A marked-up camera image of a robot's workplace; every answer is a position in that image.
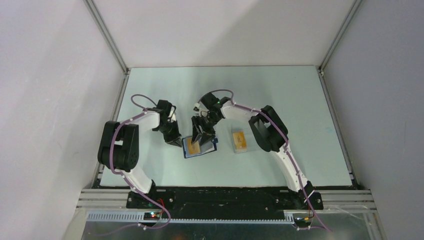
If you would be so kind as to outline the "blue card holder wallet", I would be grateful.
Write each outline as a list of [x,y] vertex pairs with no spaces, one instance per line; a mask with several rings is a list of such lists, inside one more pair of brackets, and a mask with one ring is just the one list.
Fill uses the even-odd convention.
[[201,153],[200,154],[197,154],[197,155],[194,155],[194,156],[187,156],[186,138],[189,138],[189,137],[185,137],[185,138],[182,139],[182,143],[183,143],[183,146],[182,146],[182,148],[183,148],[183,156],[184,156],[185,159],[193,158],[193,157],[199,157],[199,156],[202,156],[202,155],[205,155],[205,154],[208,154],[208,153],[217,151],[218,139],[217,138],[213,138],[211,141],[207,142],[203,146],[200,146],[200,150],[201,150]]

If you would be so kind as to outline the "orange credit card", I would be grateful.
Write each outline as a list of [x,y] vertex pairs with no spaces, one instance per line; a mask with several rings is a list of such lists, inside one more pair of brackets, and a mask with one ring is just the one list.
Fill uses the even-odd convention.
[[198,142],[192,143],[192,137],[186,138],[186,155],[188,157],[199,155],[201,153],[200,145]]

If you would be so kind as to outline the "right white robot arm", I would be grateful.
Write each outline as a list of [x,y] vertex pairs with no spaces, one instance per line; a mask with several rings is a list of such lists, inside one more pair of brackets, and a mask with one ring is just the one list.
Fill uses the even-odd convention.
[[272,106],[254,109],[235,103],[232,97],[219,99],[210,91],[194,104],[193,110],[193,144],[203,146],[215,138],[214,127],[221,120],[248,123],[257,145],[275,156],[287,187],[293,191],[290,196],[291,204],[297,209],[304,209],[310,204],[315,188],[295,160],[289,143],[288,129]]

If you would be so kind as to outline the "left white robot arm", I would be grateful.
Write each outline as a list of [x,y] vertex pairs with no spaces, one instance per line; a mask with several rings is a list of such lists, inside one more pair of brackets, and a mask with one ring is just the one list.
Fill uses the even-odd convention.
[[151,190],[155,186],[154,181],[137,166],[140,134],[160,132],[166,144],[181,148],[183,142],[176,111],[177,107],[171,102],[159,100],[155,107],[144,108],[127,120],[104,124],[97,160],[113,174],[121,176],[132,191],[140,193],[138,201],[145,208],[156,206],[158,194]]

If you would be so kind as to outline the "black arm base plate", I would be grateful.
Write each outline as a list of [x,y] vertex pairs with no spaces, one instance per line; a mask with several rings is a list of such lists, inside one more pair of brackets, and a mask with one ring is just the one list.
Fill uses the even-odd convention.
[[156,206],[133,191],[126,208],[165,207],[172,219],[277,220],[285,210],[309,210],[310,206],[287,187],[183,187],[157,186],[147,196]]

